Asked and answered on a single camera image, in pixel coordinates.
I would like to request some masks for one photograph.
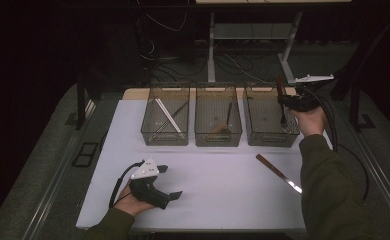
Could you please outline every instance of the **knife blade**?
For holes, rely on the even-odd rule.
[[[293,181],[291,181],[289,178],[287,178],[285,176],[285,174],[283,174],[281,171],[279,171],[279,169],[277,169],[275,166],[273,166],[273,164],[271,164],[267,159],[265,159],[261,154],[257,154],[256,158],[261,162],[263,163],[264,165],[266,165],[266,167],[268,167],[272,172],[274,172],[278,177],[280,177],[283,181],[285,181],[287,184],[289,184],[289,186],[291,186],[293,189],[295,189],[295,191],[297,191],[298,193],[302,194],[302,189],[300,187],[298,187],[297,185],[295,185],[295,183]]]

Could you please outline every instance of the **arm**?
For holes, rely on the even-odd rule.
[[[290,111],[305,138],[300,143],[302,211],[311,239],[374,239],[372,219],[350,171],[322,136],[326,117],[321,108]]]
[[[108,209],[107,214],[99,224],[86,231],[83,237],[84,240],[127,239],[127,234],[135,222],[135,217],[145,210],[154,208],[153,205],[139,201],[131,194],[129,182],[121,191],[119,199],[114,207]]]

